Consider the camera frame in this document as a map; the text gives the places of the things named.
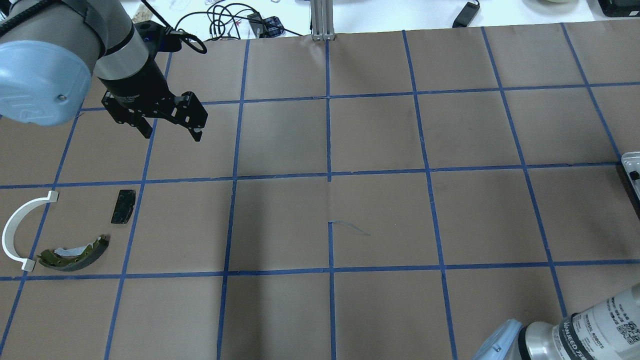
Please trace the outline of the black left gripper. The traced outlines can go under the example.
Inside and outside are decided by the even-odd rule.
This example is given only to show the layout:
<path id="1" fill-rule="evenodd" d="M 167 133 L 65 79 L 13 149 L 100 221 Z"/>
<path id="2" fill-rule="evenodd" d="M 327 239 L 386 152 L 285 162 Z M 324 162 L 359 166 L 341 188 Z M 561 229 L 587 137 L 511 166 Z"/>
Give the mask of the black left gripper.
<path id="1" fill-rule="evenodd" d="M 164 119 L 188 130 L 195 142 L 201 141 L 208 112 L 194 92 L 172 93 L 161 71 L 142 70 L 125 79 L 102 79 L 102 84 L 106 88 L 102 104 L 115 123 L 151 139 L 148 119 Z"/>

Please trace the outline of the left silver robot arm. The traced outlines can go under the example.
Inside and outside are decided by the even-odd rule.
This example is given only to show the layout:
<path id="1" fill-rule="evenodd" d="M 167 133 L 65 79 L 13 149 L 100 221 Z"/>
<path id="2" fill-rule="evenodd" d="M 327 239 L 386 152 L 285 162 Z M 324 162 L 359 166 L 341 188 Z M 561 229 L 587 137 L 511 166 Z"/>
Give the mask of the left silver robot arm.
<path id="1" fill-rule="evenodd" d="M 80 111 L 93 79 L 119 125 L 150 139 L 150 118 L 202 137 L 208 112 L 192 91 L 175 95 L 159 52 L 199 54 L 196 36 L 160 23 L 134 23 L 119 0 L 11 0 L 1 22 L 1 114 L 23 124 L 57 126 Z"/>

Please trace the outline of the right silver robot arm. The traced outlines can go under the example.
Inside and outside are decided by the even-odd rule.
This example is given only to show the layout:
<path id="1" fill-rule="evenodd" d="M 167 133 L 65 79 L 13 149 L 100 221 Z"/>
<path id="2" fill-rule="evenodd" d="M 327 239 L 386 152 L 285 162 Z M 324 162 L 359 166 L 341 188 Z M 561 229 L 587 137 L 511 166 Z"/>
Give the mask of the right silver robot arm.
<path id="1" fill-rule="evenodd" d="M 528 325 L 508 319 L 494 331 L 473 360 L 638 360 L 640 287 L 638 284 L 596 305 L 570 314 L 556 325 Z"/>

